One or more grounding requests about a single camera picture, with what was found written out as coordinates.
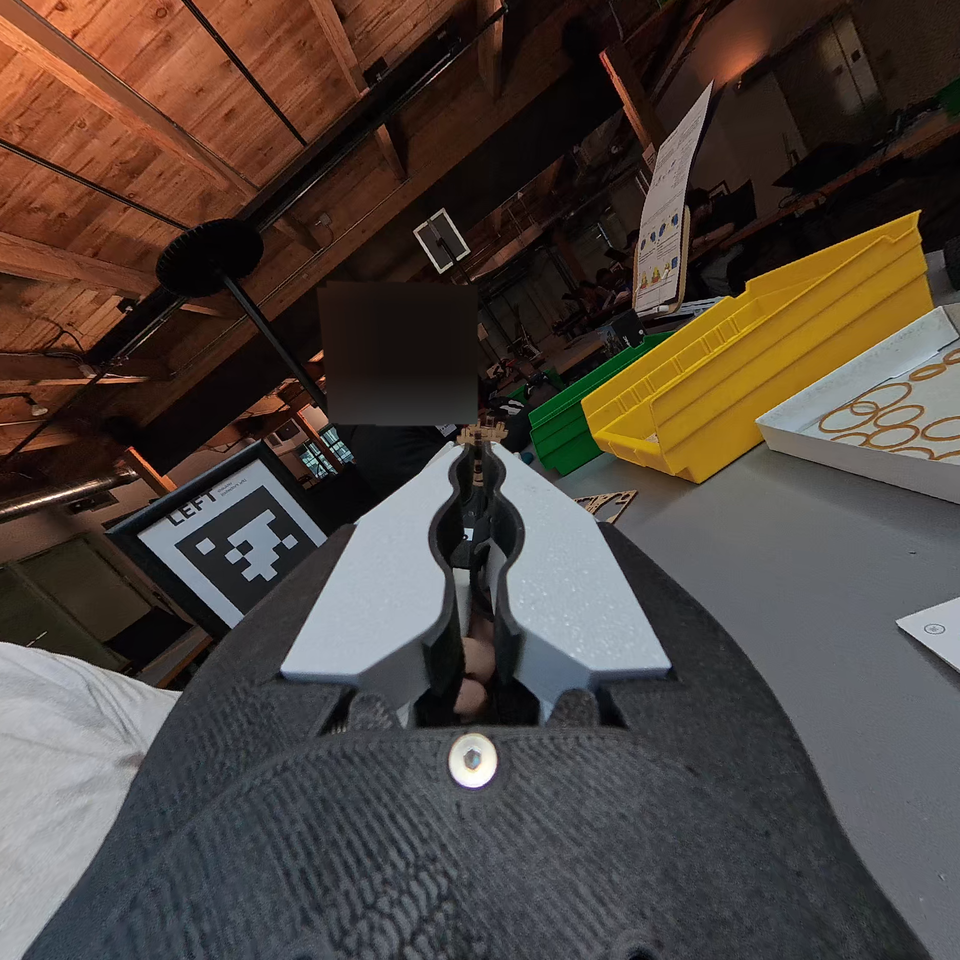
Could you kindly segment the white instruction sheet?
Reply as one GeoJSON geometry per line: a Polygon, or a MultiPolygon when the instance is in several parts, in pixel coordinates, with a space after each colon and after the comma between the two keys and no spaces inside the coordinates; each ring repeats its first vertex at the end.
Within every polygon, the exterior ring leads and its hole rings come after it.
{"type": "Polygon", "coordinates": [[[959,607],[954,598],[895,620],[906,635],[959,672],[959,607]]]}

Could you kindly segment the wooden cutout sheet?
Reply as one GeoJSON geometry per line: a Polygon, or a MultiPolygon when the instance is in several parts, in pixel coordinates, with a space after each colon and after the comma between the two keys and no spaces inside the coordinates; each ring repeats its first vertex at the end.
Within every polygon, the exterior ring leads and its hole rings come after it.
{"type": "Polygon", "coordinates": [[[573,501],[587,511],[596,522],[616,525],[633,504],[638,491],[635,488],[573,497],[573,501]]]}

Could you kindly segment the person's white shirt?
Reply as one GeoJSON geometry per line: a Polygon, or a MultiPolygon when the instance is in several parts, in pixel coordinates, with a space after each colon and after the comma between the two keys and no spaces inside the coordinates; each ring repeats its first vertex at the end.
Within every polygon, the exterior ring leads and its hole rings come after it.
{"type": "Polygon", "coordinates": [[[1,957],[22,958],[100,849],[180,697],[1,644],[1,957]]]}

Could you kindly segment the person's left hand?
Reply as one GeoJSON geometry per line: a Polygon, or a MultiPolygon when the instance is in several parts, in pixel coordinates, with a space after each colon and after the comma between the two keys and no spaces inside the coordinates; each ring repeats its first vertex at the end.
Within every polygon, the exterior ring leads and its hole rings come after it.
{"type": "Polygon", "coordinates": [[[465,636],[462,639],[464,672],[454,704],[462,720],[481,714],[488,702],[487,684],[496,670],[496,654],[490,641],[465,636]]]}

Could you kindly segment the wooden gear assembly piece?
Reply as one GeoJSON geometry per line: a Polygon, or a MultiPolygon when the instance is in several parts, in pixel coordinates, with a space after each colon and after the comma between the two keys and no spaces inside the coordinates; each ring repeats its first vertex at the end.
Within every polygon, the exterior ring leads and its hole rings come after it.
{"type": "Polygon", "coordinates": [[[493,414],[484,414],[474,424],[463,426],[454,442],[466,449],[472,457],[471,479],[473,486],[483,487],[483,445],[502,443],[508,434],[506,420],[493,414]]]}

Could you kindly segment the white framed panel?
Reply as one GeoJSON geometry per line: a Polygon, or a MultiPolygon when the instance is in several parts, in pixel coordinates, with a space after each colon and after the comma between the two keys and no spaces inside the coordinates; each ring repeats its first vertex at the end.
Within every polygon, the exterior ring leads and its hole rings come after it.
{"type": "Polygon", "coordinates": [[[471,254],[464,236],[444,207],[420,223],[413,230],[413,234],[440,276],[466,260],[471,254]]]}

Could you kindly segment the pile of tan rubber bands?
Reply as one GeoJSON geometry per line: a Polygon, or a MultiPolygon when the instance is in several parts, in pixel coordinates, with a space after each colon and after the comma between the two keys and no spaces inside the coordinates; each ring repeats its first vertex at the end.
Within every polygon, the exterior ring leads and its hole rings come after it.
{"type": "Polygon", "coordinates": [[[836,445],[957,465],[959,350],[860,393],[821,415],[806,434],[836,445]]]}

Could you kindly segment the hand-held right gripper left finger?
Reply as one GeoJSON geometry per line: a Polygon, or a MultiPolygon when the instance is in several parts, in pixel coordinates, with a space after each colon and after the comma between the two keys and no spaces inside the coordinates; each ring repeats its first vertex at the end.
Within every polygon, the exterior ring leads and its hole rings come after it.
{"type": "Polygon", "coordinates": [[[469,452],[449,443],[356,522],[280,666],[283,680],[375,694],[402,724],[428,694],[438,714],[465,721],[454,705],[471,627],[457,623],[451,558],[469,543],[462,495],[471,481],[469,452]]]}

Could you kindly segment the metal duct pipe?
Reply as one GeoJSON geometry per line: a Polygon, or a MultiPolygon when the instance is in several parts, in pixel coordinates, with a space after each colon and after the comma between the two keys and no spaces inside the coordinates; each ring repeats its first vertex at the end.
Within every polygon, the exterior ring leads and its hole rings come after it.
{"type": "Polygon", "coordinates": [[[30,493],[2,499],[1,522],[12,522],[54,507],[98,497],[114,489],[128,486],[140,479],[129,466],[121,466],[112,473],[84,481],[43,486],[30,493]]]}

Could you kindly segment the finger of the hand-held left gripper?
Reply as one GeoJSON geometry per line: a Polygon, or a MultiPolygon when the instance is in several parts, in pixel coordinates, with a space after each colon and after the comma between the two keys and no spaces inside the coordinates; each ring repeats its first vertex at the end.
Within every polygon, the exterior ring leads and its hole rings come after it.
{"type": "Polygon", "coordinates": [[[496,604],[488,578],[488,543],[459,543],[452,553],[454,611],[460,628],[471,627],[475,617],[496,619],[496,604]]]}

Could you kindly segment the black round ceiling lamp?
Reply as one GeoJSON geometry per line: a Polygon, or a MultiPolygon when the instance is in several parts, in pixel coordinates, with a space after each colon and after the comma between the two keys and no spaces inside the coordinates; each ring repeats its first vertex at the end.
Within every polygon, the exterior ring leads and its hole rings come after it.
{"type": "Polygon", "coordinates": [[[154,274],[167,291],[186,300],[213,296],[257,269],[265,245],[248,222],[219,219],[186,230],[165,246],[154,274]]]}

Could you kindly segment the grey desk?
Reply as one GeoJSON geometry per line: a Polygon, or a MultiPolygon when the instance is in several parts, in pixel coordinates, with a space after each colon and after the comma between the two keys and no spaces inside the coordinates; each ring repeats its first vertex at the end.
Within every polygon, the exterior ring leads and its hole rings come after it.
{"type": "Polygon", "coordinates": [[[958,958],[958,673],[896,625],[958,597],[958,506],[764,444],[699,486],[608,454],[550,478],[637,491],[618,530],[737,640],[887,896],[958,958]]]}

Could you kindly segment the white cardboard tray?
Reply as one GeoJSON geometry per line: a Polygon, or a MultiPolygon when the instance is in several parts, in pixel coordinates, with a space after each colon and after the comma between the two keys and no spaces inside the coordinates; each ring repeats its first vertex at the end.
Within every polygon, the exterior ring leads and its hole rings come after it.
{"type": "Polygon", "coordinates": [[[939,306],[756,420],[770,450],[959,503],[959,466],[834,443],[807,434],[823,414],[890,378],[959,351],[959,305],[939,306]]]}

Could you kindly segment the green cabinet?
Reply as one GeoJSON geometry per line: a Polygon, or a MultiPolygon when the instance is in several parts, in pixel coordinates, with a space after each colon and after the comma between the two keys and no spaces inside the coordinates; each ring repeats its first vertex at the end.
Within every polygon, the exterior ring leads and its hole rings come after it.
{"type": "Polygon", "coordinates": [[[1,567],[1,641],[117,670],[107,643],[157,606],[84,536],[1,567]]]}

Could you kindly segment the green plastic bin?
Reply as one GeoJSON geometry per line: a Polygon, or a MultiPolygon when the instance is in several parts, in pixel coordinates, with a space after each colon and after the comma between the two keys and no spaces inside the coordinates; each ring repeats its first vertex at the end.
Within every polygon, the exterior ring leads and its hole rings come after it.
{"type": "Polygon", "coordinates": [[[639,345],[618,352],[534,409],[531,441],[544,468],[567,476],[602,454],[588,426],[583,399],[672,335],[665,331],[645,336],[639,345]]]}

